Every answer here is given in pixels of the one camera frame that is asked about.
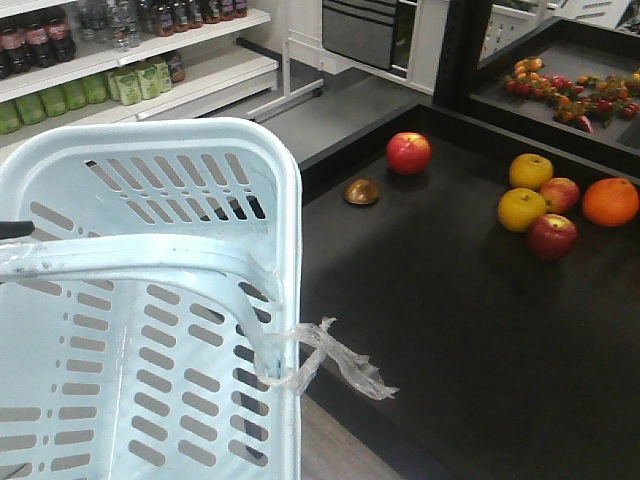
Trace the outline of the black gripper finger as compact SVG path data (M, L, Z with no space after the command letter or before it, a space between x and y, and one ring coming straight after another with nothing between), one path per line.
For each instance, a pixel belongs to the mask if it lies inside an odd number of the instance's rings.
M31 235L35 230L32 221L1 221L0 239L15 239Z

